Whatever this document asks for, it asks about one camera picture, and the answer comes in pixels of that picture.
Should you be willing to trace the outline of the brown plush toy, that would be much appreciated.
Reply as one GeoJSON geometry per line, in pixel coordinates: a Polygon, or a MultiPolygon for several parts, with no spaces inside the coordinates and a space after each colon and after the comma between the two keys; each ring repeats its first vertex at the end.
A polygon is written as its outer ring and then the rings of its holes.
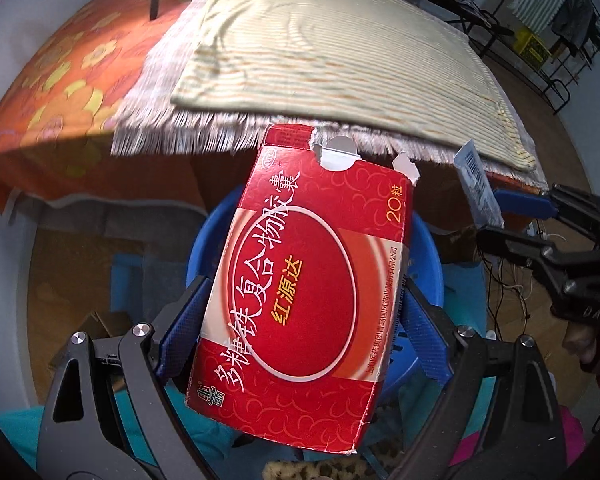
{"type": "Polygon", "coordinates": [[[569,322],[562,346],[582,364],[597,365],[600,362],[600,330],[569,322]]]}

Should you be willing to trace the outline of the leopard print fabric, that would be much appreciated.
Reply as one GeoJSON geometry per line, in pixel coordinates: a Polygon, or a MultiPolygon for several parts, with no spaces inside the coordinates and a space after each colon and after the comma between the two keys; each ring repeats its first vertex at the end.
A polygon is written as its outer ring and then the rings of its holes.
{"type": "Polygon", "coordinates": [[[271,460],[263,479],[387,479],[405,452],[398,439],[386,439],[358,454],[324,460],[271,460]]]}

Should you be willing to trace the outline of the orange floral bed sheet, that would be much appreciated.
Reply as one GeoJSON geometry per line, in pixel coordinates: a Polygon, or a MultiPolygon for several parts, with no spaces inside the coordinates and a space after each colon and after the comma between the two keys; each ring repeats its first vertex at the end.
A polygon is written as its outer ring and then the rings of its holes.
{"type": "MultiPolygon", "coordinates": [[[[236,154],[111,153],[114,114],[140,78],[149,50],[192,0],[161,1],[160,15],[151,21],[149,0],[92,0],[23,67],[0,102],[0,211],[20,193],[58,206],[94,198],[211,209],[247,180],[259,148],[236,154]]],[[[478,153],[493,184],[542,190],[546,177],[531,136],[499,83],[498,88],[536,165],[521,171],[478,153]]],[[[418,163],[424,189],[442,191],[437,200],[422,200],[426,217],[445,226],[461,224],[461,216],[442,214],[460,192],[452,162],[418,163]]]]}

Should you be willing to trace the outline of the striped beige towel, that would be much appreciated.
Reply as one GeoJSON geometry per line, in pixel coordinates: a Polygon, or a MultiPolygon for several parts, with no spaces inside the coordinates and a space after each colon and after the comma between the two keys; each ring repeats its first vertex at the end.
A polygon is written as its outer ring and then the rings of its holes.
{"type": "Polygon", "coordinates": [[[207,0],[171,100],[472,142],[518,170],[536,165],[467,37],[404,0],[207,0]]]}

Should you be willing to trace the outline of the small grey printed sachet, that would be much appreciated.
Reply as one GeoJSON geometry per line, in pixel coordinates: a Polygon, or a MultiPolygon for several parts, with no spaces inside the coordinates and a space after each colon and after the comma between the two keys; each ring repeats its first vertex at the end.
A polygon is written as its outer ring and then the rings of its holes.
{"type": "Polygon", "coordinates": [[[478,228],[502,228],[504,219],[495,199],[473,140],[467,141],[454,155],[453,166],[468,201],[471,218],[478,228]]]}

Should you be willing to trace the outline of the blue plastic trash basket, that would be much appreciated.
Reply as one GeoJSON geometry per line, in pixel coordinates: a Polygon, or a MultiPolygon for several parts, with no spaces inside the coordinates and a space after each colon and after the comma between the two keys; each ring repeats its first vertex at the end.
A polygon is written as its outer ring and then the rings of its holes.
{"type": "MultiPolygon", "coordinates": [[[[233,220],[243,190],[242,185],[233,188],[204,220],[189,254],[186,268],[186,285],[189,285],[199,275],[214,278],[230,228],[230,222],[233,220]]],[[[443,306],[442,264],[428,226],[417,212],[412,214],[410,262],[408,263],[407,274],[430,304],[437,307],[443,306]]],[[[411,341],[407,339],[402,322],[398,321],[380,400],[388,401],[391,399],[402,386],[421,370],[422,367],[416,351],[411,341]]]]}

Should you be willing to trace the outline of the red cardboard medicine box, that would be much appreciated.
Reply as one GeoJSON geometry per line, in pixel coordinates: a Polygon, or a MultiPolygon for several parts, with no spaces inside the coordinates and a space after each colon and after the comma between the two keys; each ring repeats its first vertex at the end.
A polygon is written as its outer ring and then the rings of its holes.
{"type": "Polygon", "coordinates": [[[250,436],[352,454],[384,384],[418,170],[268,128],[204,312],[186,403],[250,436]]]}

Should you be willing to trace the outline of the yellow crate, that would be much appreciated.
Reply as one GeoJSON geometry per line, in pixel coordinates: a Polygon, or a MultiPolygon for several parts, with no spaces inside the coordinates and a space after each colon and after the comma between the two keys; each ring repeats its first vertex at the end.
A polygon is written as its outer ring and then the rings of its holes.
{"type": "Polygon", "coordinates": [[[516,30],[513,50],[534,70],[540,70],[550,58],[550,51],[543,41],[526,26],[516,30]]]}

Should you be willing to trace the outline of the fringed pink woven blanket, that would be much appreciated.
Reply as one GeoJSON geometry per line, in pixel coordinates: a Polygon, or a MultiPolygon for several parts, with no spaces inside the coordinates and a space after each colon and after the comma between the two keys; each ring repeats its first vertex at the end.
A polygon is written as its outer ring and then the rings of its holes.
{"type": "Polygon", "coordinates": [[[175,106],[171,103],[171,93],[186,58],[195,50],[195,35],[206,3],[207,0],[192,0],[149,50],[140,78],[114,114],[112,154],[236,154],[260,148],[270,125],[303,124],[315,129],[312,140],[319,144],[334,136],[347,136],[355,142],[358,154],[366,158],[391,158],[404,152],[418,162],[449,164],[453,161],[456,148],[403,133],[309,117],[188,110],[175,106]]]}

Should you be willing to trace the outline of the black metal clothes rack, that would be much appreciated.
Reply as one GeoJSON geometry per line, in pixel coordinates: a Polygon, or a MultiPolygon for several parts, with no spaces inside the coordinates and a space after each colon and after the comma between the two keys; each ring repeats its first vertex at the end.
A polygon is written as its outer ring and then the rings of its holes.
{"type": "MultiPolygon", "coordinates": [[[[496,0],[489,11],[493,13],[502,25],[514,32],[523,24],[510,12],[508,5],[512,0],[496,0]]],[[[597,14],[600,26],[600,8],[595,0],[590,0],[597,14]]],[[[548,50],[557,37],[550,31],[550,24],[538,36],[548,50]]],[[[477,37],[480,44],[485,44],[486,37],[477,37]]],[[[534,70],[524,62],[513,50],[513,44],[497,42],[486,55],[493,61],[501,63],[505,68],[526,84],[541,100],[550,107],[555,114],[559,114],[570,103],[573,89],[580,86],[582,75],[588,73],[600,61],[600,52],[589,41],[584,46],[585,52],[591,57],[589,60],[579,53],[571,56],[567,49],[557,58],[550,58],[540,70],[534,70]]]]}

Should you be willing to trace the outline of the cardboard box on floor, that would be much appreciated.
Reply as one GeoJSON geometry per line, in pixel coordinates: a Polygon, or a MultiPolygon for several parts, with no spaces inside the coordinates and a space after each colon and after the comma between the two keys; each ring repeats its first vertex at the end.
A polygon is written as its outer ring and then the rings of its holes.
{"type": "Polygon", "coordinates": [[[132,320],[124,312],[98,312],[91,311],[85,315],[78,325],[69,325],[67,322],[54,321],[50,323],[50,330],[57,342],[56,351],[47,363],[47,368],[54,372],[65,356],[69,339],[75,332],[86,333],[92,339],[102,339],[122,336],[131,327],[132,320]]]}

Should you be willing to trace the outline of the dark hanging jacket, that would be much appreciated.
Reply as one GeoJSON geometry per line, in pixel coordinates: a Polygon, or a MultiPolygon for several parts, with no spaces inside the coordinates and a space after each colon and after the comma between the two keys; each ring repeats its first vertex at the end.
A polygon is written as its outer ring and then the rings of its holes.
{"type": "Polygon", "coordinates": [[[571,56],[583,53],[589,60],[584,48],[588,41],[600,52],[600,26],[590,0],[565,0],[550,22],[550,31],[557,37],[550,47],[553,58],[567,49],[571,56]]]}

